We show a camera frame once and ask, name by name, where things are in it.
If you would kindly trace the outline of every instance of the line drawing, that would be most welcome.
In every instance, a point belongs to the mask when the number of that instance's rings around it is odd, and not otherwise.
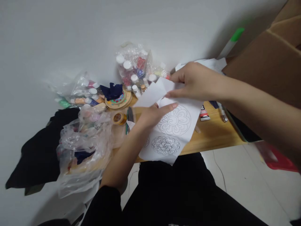
[[[146,140],[143,147],[146,148],[149,144],[150,144],[150,137],[148,136],[148,138],[147,138],[147,140]]]
[[[180,149],[180,143],[172,137],[156,137],[151,142],[151,146],[161,155],[172,155]]]
[[[173,111],[164,115],[157,126],[162,133],[177,137],[186,133],[190,124],[189,112],[182,105],[178,105]]]

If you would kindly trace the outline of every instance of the sleeve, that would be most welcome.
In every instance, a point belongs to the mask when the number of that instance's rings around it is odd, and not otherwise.
[[[94,196],[81,225],[120,225],[121,215],[120,192],[103,186]]]

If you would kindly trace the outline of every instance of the hand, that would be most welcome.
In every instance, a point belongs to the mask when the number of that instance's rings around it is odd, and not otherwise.
[[[199,63],[189,62],[173,73],[170,80],[176,83],[185,83],[185,87],[169,91],[165,97],[184,97],[207,101],[225,98],[234,79],[221,75]]]
[[[172,103],[166,106],[163,106],[161,108],[158,108],[157,104],[152,105],[149,108],[146,108],[138,122],[136,123],[135,127],[140,127],[145,130],[151,130],[155,125],[158,124],[158,122],[161,120],[161,118],[166,115],[168,112],[171,112],[178,106],[178,103]]]

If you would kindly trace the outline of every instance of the floor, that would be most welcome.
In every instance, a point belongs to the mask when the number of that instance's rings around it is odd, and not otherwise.
[[[216,185],[268,225],[291,225],[301,216],[301,176],[272,170],[261,160],[254,144],[201,153]],[[121,207],[138,184],[139,163],[134,164]]]

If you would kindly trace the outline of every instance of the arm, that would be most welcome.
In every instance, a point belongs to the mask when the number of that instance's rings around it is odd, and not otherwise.
[[[177,103],[161,108],[153,105],[143,111],[121,148],[106,167],[100,187],[107,185],[120,191],[153,127],[158,124],[165,114],[174,110],[177,106]]]
[[[300,109],[198,63],[188,63],[175,72],[171,80],[184,82],[185,87],[170,91],[167,97],[221,102],[251,130],[277,147],[301,169]]]

